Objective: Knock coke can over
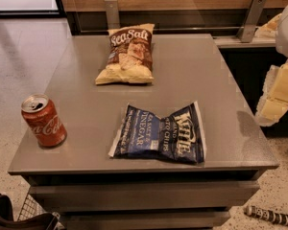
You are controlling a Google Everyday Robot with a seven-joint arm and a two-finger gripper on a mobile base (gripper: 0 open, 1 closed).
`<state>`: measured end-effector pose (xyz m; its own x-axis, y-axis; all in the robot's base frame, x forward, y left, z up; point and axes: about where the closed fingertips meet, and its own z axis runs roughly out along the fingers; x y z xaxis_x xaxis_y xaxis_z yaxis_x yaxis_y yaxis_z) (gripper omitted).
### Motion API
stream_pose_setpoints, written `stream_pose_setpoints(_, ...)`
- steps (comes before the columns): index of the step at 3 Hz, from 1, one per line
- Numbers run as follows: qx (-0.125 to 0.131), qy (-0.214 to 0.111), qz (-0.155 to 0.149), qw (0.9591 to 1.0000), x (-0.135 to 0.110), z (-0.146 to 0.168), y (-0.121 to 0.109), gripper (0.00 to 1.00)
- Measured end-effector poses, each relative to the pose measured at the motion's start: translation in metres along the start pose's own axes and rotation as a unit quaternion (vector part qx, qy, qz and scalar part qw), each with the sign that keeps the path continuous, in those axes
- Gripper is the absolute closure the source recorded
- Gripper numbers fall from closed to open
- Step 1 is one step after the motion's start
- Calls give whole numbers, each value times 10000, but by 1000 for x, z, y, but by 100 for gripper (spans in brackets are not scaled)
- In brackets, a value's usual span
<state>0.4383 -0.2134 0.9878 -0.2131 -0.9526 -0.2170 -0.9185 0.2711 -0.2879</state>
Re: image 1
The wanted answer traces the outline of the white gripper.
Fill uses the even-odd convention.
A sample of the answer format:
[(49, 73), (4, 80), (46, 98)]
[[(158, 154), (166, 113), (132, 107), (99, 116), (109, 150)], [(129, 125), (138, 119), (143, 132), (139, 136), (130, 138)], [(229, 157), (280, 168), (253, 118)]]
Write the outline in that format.
[[(288, 5), (282, 14), (274, 16), (259, 27), (257, 38), (276, 38), (276, 50), (288, 57)], [(267, 72), (263, 95), (260, 97), (255, 120), (261, 127), (270, 127), (288, 111), (288, 60), (280, 67), (272, 65)]]

